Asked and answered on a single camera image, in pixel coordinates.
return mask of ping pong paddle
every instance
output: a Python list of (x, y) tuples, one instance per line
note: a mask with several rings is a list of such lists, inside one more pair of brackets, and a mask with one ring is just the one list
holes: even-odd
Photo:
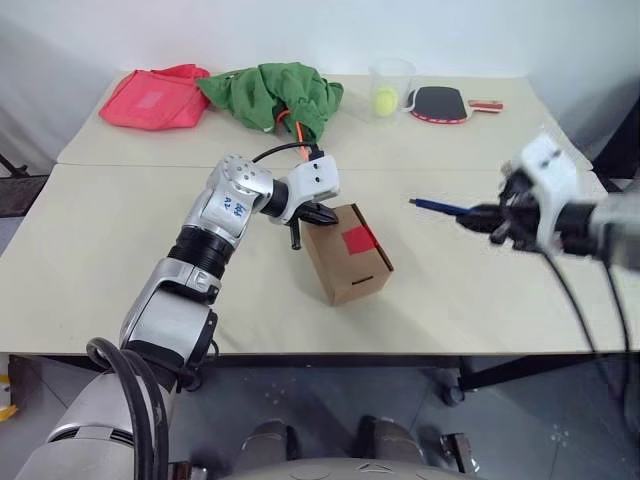
[(504, 106), (497, 100), (468, 100), (452, 87), (420, 87), (409, 94), (412, 115), (430, 123), (465, 122), (473, 112), (500, 113)]

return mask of white wall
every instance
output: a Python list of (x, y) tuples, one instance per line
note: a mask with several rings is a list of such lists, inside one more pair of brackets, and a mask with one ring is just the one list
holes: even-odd
[(384, 56), (421, 73), (526, 75), (589, 150), (638, 96), (640, 1), (0, 0), (0, 148), (46, 166), (118, 69), (300, 60), (364, 73)]

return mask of red paddle handle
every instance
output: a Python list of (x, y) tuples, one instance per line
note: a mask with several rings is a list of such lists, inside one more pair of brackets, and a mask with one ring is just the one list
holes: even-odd
[(500, 113), (504, 108), (498, 100), (469, 100), (469, 106), (478, 112)]

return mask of green cloth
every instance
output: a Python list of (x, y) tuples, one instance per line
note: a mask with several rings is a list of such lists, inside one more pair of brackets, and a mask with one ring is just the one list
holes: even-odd
[(265, 63), (196, 82), (213, 105), (248, 128), (272, 132), (278, 114), (291, 110), (283, 122), (296, 138), (295, 124), (300, 122), (305, 141), (320, 139), (344, 92), (339, 83), (327, 82), (314, 68), (298, 62)]

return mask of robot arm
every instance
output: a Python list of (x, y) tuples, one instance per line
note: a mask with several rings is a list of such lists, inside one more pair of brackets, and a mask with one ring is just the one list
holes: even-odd
[[(299, 218), (336, 223), (333, 212), (317, 202), (338, 191), (331, 156), (298, 165), (278, 180), (239, 155), (225, 157), (211, 173), (175, 245), (154, 269), (120, 332), (120, 348), (136, 352), (152, 367), (169, 417), (177, 389), (193, 378), (189, 373), (207, 354), (217, 323), (211, 305), (252, 214), (264, 213), (273, 223), (291, 226), (292, 232)], [(150, 399), (137, 379), (153, 425)], [(107, 372), (80, 393), (17, 478), (131, 480), (133, 447), (121, 379)]]
[(270, 171), (229, 155), (211, 173), (182, 226), (176, 244), (162, 259), (129, 311), (120, 347), (141, 350), (146, 358), (181, 371), (199, 365), (210, 345), (217, 317), (209, 305), (222, 287), (231, 255), (244, 237), (253, 213), (273, 223), (297, 225), (310, 208), (337, 219), (317, 202), (338, 194), (331, 156), (306, 162), (275, 180)]
[[(500, 204), (477, 205), (457, 215), (459, 224), (489, 234), (495, 244), (512, 238), (518, 250), (542, 247), (551, 253), (593, 256), (640, 270), (640, 195), (582, 200), (575, 165), (545, 134), (504, 170), (507, 179)], [(529, 238), (518, 235), (513, 222)]]

